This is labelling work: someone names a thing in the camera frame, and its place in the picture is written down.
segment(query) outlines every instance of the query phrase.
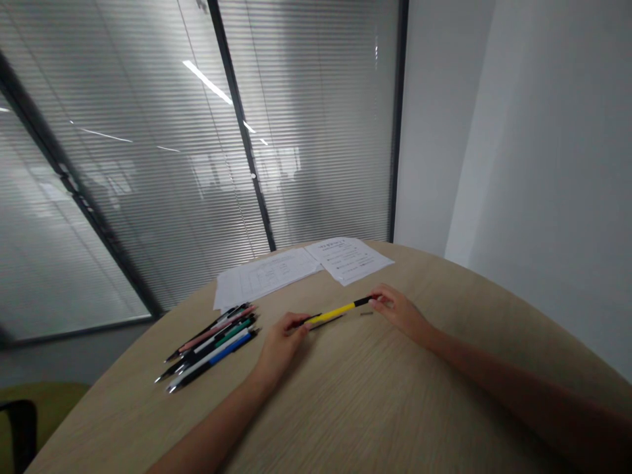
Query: window blind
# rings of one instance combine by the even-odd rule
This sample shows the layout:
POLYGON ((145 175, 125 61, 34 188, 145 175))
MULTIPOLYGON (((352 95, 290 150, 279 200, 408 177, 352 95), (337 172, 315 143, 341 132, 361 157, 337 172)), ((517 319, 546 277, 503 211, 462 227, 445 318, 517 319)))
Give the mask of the window blind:
POLYGON ((19 119, 0 103, 0 326, 13 340, 150 318, 19 119))
POLYGON ((279 248, 388 236, 396 0, 220 0, 279 248))
POLYGON ((163 309, 269 251, 205 2, 1 14, 0 47, 163 309))

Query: yellow mechanical pencil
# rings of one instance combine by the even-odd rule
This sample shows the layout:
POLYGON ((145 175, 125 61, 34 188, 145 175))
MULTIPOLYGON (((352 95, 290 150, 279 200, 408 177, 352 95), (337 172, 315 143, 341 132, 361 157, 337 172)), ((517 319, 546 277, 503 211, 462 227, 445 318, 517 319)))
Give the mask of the yellow mechanical pencil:
POLYGON ((311 318, 302 321, 299 324, 299 326, 302 326, 305 323, 319 324, 319 323, 324 323, 325 321, 331 321, 332 319, 337 318, 338 316, 349 311, 350 309, 367 304, 371 298, 372 296, 367 296, 366 298, 356 300, 353 303, 339 307, 338 309, 334 309, 333 311, 329 311, 328 313, 312 316, 311 318))

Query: gray floor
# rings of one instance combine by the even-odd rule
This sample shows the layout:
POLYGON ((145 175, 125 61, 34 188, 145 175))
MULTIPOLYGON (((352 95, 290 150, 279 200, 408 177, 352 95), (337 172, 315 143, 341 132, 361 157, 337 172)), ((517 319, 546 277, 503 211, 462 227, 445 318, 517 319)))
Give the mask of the gray floor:
POLYGON ((0 352, 0 388, 28 382, 93 384, 151 326, 139 324, 0 352))

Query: ceiling light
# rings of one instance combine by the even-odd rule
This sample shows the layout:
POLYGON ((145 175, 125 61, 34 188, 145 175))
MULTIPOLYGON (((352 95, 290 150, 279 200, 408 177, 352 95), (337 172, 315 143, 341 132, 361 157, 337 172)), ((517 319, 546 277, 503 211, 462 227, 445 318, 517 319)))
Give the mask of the ceiling light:
POLYGON ((165 148, 165 147, 159 147, 159 146, 157 146, 156 148, 166 149, 167 151, 175 151, 176 153, 180 153, 180 150, 175 150, 173 148, 165 148))
POLYGON ((210 90, 212 90, 217 95, 219 95, 219 97, 221 97, 224 100, 224 102, 232 105, 232 99, 229 96, 227 96, 222 91, 222 89, 220 89, 219 87, 214 85, 214 83, 212 83, 208 79, 208 77, 206 77, 204 74, 202 74, 202 72, 198 68, 196 68, 195 65, 191 61, 183 61, 182 64, 187 66, 191 70, 191 72, 193 72, 204 84, 206 84, 206 86, 210 90))
POLYGON ((252 128, 250 125, 248 125, 246 122, 244 122, 244 125, 246 125, 246 128, 247 128, 248 130, 250 130, 252 133, 257 133, 257 132, 255 132, 255 129, 254 129, 254 128, 252 128))
POLYGON ((80 128, 79 130, 83 130, 84 132, 88 132, 88 133, 93 133, 95 135, 113 138, 114 140, 120 140, 122 142, 134 143, 132 140, 125 140, 124 138, 113 137, 112 135, 100 134, 99 132, 93 132, 92 130, 88 130, 87 128, 80 128))

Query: black chair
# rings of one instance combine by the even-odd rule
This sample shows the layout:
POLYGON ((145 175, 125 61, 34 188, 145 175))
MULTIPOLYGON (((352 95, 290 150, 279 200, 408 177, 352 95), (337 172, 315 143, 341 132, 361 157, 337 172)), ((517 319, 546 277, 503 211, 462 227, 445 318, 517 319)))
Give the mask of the black chair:
POLYGON ((29 400, 0 402, 3 410, 11 424, 14 472, 22 474, 37 454, 38 411, 29 400))

